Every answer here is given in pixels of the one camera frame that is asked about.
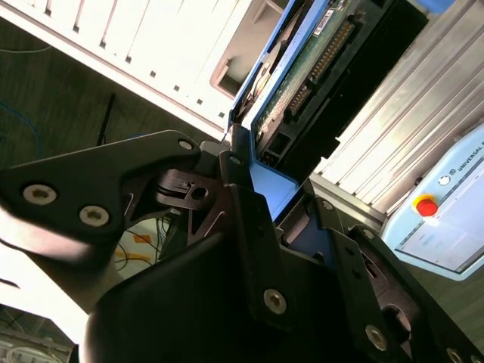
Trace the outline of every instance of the blue hard drive frame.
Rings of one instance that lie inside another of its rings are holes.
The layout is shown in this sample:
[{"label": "blue hard drive frame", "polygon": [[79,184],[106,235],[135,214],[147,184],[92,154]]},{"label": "blue hard drive frame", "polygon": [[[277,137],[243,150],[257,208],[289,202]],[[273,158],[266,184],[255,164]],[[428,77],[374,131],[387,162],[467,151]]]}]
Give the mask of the blue hard drive frame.
[{"label": "blue hard drive frame", "polygon": [[[445,2],[441,2],[439,0],[420,0],[420,3],[433,12],[443,12],[453,1],[454,0],[445,0]],[[234,121],[234,110],[238,108],[244,98],[244,95],[249,91],[249,88],[253,84],[260,66],[262,65],[262,59],[275,46],[279,32],[290,21],[290,11],[295,3],[296,0],[290,0],[287,4],[284,13],[281,15],[281,18],[274,29],[274,32],[271,34],[267,44],[265,45],[264,50],[260,54],[257,62],[255,62],[254,67],[250,71],[249,76],[245,79],[243,85],[240,87],[239,92],[235,96],[234,103],[229,111],[228,124],[225,132],[227,132]],[[328,4],[329,0],[314,0],[291,43],[287,46],[287,50],[284,52],[282,58],[276,66],[270,80],[242,122],[242,126],[249,129],[251,132],[250,173],[253,179],[254,188],[258,193],[265,196],[273,220],[281,214],[286,205],[296,195],[296,192],[299,190],[299,185],[295,180],[288,178],[279,171],[257,160],[256,142],[254,138],[255,124],[262,115],[264,109],[267,107],[272,96],[277,91],[279,85],[284,80],[284,77],[289,71],[291,65],[296,60],[297,55],[303,49],[304,44],[313,33],[321,18],[324,16],[325,9],[327,8]]]}]

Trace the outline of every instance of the black metal bracket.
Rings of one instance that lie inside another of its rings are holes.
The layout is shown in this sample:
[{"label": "black metal bracket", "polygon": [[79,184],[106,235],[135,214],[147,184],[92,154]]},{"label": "black metal bracket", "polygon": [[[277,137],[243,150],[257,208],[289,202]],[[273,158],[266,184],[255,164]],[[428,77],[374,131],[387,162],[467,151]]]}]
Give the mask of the black metal bracket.
[{"label": "black metal bracket", "polygon": [[387,329],[358,244],[344,234],[336,209],[320,197],[301,200],[306,224],[289,248],[314,256],[334,273],[353,348],[371,361],[409,362]]},{"label": "black metal bracket", "polygon": [[414,361],[484,361],[484,355],[470,342],[439,304],[425,291],[398,258],[365,226],[355,226],[349,236],[376,268],[370,271],[380,308],[388,324],[397,323],[408,331],[400,342]]},{"label": "black metal bracket", "polygon": [[[222,232],[235,243],[253,318],[289,330],[296,306],[267,203],[253,190],[244,147],[250,134],[235,127],[232,135],[237,153],[222,149],[217,157],[179,132],[160,132],[5,170],[0,224],[8,227],[0,238],[101,268],[129,226],[173,206],[189,209],[189,242]],[[269,304],[268,290],[276,292]]]}]

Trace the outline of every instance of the bolt head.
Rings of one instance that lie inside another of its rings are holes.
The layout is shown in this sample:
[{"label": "bolt head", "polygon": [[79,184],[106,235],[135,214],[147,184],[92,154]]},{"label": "bolt head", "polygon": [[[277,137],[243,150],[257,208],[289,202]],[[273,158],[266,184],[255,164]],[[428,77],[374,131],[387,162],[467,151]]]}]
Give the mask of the bolt head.
[{"label": "bolt head", "polygon": [[369,231],[368,229],[363,230],[363,234],[366,236],[366,238],[373,240],[375,236],[373,235],[373,232]]},{"label": "bolt head", "polygon": [[109,213],[101,206],[85,206],[79,213],[81,222],[91,227],[102,227],[109,222]]},{"label": "bolt head", "polygon": [[264,303],[271,312],[277,315],[282,315],[287,310],[286,299],[282,293],[274,289],[264,291]]},{"label": "bolt head", "polygon": [[186,150],[191,150],[194,148],[192,144],[185,140],[178,140],[178,144]]},{"label": "bolt head", "polygon": [[23,198],[32,204],[45,206],[57,199],[57,193],[47,185],[34,184],[23,189]]},{"label": "bolt head", "polygon": [[453,348],[447,348],[447,355],[453,363],[462,363],[462,358],[457,350]]},{"label": "bolt head", "polygon": [[386,351],[386,349],[388,348],[388,342],[386,341],[386,338],[382,334],[380,329],[373,325],[367,325],[365,328],[365,333],[368,337],[368,340],[370,340],[375,348],[377,348],[381,352]]},{"label": "bolt head", "polygon": [[448,175],[443,175],[439,178],[439,185],[441,186],[446,186],[450,182],[451,182],[451,177]]},{"label": "bolt head", "polygon": [[323,207],[326,208],[327,210],[333,210],[334,209],[333,204],[331,204],[327,200],[323,200]]},{"label": "bolt head", "polygon": [[230,160],[231,162],[233,162],[234,164],[237,164],[237,165],[242,165],[242,162],[241,162],[241,161],[240,161],[238,158],[236,158],[235,156],[233,156],[233,155],[231,155],[231,156],[229,157],[229,160]]}]

